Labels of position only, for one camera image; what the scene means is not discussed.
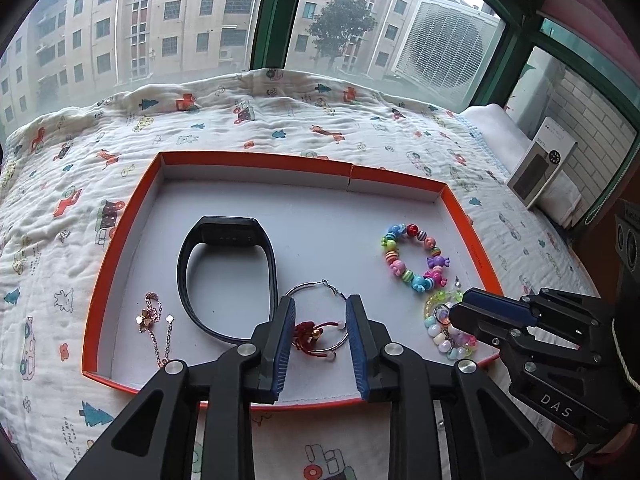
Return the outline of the white product box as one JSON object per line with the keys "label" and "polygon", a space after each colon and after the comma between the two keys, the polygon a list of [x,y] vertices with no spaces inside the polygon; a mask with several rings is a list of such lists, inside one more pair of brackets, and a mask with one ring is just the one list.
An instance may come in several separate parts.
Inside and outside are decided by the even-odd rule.
{"label": "white product box", "polygon": [[544,118],[508,181],[510,190],[527,209],[536,204],[558,176],[576,145],[576,140],[554,119]]}

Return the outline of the white pillow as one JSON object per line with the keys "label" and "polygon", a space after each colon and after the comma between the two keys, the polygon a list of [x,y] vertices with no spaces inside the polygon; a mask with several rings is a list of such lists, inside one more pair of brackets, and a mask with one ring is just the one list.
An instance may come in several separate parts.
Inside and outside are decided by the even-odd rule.
{"label": "white pillow", "polygon": [[563,228],[574,223],[582,194],[564,168],[577,141],[558,122],[545,117],[529,139],[496,104],[471,106],[462,117],[506,168],[506,185],[526,208],[541,209]]}

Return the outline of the outdoor air conditioner unit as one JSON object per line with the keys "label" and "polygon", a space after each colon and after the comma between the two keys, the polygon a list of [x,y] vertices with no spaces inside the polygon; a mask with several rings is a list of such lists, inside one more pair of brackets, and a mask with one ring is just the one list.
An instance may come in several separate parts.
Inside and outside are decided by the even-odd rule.
{"label": "outdoor air conditioner unit", "polygon": [[450,100],[464,100],[494,54],[498,16],[448,0],[419,0],[394,74]]}

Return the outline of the orange shallow box tray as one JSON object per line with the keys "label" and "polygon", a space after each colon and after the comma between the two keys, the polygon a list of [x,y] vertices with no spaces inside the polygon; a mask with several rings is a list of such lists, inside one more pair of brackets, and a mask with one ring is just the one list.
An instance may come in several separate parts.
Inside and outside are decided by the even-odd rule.
{"label": "orange shallow box tray", "polygon": [[390,226],[414,223],[449,259],[451,285],[498,292],[484,247],[451,188],[437,180],[326,159],[235,152],[163,152],[127,177],[96,188],[93,227],[105,252],[87,313],[81,370],[126,392],[155,373],[151,339],[134,318],[155,292],[175,319],[171,355],[191,365],[226,345],[186,316],[177,261],[186,234],[204,216],[256,219],[276,257],[279,294],[325,278],[359,295],[394,341],[438,361],[423,324],[425,296],[386,266]]}

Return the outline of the green window frame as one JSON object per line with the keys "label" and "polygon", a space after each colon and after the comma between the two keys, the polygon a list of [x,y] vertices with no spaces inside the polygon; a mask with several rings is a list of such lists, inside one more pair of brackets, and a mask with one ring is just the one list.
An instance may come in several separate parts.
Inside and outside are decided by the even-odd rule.
{"label": "green window frame", "polygon": [[554,118],[591,223],[639,154],[639,57],[601,0],[258,0],[250,66],[326,73],[450,110]]}

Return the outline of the cartoon printed white quilt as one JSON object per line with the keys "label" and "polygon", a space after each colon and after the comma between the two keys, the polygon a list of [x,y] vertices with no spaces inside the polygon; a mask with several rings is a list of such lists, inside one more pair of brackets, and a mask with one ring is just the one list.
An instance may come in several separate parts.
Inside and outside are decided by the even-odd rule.
{"label": "cartoon printed white quilt", "polygon": [[528,141],[498,106],[462,113],[308,74],[262,70],[119,93],[9,136],[1,170],[1,423],[30,471],[61,479],[124,397],[82,377],[80,344],[104,257],[94,226],[161,151],[246,151],[350,162],[446,182],[502,289],[591,295],[549,219],[506,185]]}

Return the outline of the silver hoop earring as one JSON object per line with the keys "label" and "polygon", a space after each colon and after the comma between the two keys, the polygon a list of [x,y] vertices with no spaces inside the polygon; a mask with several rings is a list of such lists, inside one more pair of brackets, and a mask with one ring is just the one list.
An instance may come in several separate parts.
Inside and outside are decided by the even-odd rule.
{"label": "silver hoop earring", "polygon": [[317,360],[333,362],[348,341],[346,296],[328,280],[300,283],[286,294],[302,302],[296,314],[293,347]]}

